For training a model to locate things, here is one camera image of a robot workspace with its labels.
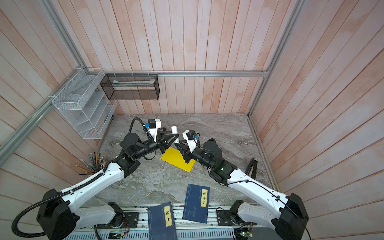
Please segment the yellow envelope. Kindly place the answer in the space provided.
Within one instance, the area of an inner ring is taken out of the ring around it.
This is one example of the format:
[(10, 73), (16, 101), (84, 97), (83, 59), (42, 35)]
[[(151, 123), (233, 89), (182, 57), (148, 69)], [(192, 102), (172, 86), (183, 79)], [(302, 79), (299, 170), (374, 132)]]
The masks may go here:
[(186, 163), (179, 150), (172, 147), (165, 151), (165, 153), (161, 156), (161, 160), (188, 173), (191, 172), (196, 162), (195, 160), (190, 160), (188, 163)]

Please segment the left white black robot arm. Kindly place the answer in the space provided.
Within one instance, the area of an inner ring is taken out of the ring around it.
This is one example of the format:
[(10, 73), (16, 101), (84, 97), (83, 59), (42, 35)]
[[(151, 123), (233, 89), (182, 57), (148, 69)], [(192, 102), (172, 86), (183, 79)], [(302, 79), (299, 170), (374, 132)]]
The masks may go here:
[[(178, 129), (173, 126), (170, 131), (162, 127), (159, 119), (139, 121), (146, 133), (147, 140), (142, 141), (138, 134), (129, 133), (120, 143), (119, 155), (108, 161), (105, 166), (89, 178), (62, 191), (51, 189), (43, 199), (21, 213), (12, 222), (13, 234), (21, 238), (38, 238), (47, 236), (50, 240), (63, 240), (73, 231), (91, 225), (113, 225), (119, 227), (124, 222), (124, 211), (116, 203), (101, 207), (83, 209), (82, 205), (110, 185), (132, 174), (140, 165), (139, 159), (160, 150), (165, 151), (179, 139)], [(30, 211), (38, 208), (37, 221), (43, 229), (41, 233), (22, 232), (18, 223)]]

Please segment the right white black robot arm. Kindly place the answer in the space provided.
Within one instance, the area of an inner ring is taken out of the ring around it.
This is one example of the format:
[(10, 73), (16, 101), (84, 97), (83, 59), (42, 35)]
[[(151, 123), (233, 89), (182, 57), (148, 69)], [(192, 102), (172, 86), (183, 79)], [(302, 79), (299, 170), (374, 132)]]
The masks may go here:
[(243, 201), (235, 202), (230, 209), (234, 223), (268, 227), (283, 240), (311, 238), (307, 229), (309, 216), (300, 196), (294, 193), (287, 196), (249, 177), (223, 158), (215, 139), (209, 139), (203, 146), (186, 139), (175, 146), (186, 162), (197, 161), (208, 169), (209, 176), (217, 183), (235, 189), (259, 204), (252, 206)]

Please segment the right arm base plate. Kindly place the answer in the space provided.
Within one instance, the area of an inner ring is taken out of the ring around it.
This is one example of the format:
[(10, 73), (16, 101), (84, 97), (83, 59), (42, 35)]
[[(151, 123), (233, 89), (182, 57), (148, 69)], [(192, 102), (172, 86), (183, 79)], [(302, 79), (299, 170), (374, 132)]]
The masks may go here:
[(254, 222), (245, 222), (238, 215), (238, 207), (224, 210), (221, 207), (216, 208), (217, 223), (219, 226), (245, 226), (245, 225), (258, 225)]

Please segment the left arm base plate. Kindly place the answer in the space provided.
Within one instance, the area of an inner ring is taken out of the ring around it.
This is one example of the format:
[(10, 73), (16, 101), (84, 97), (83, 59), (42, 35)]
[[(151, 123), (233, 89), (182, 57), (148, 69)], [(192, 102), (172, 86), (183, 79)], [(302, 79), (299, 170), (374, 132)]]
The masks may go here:
[(97, 229), (135, 229), (138, 221), (139, 212), (118, 213), (109, 224), (97, 225)]

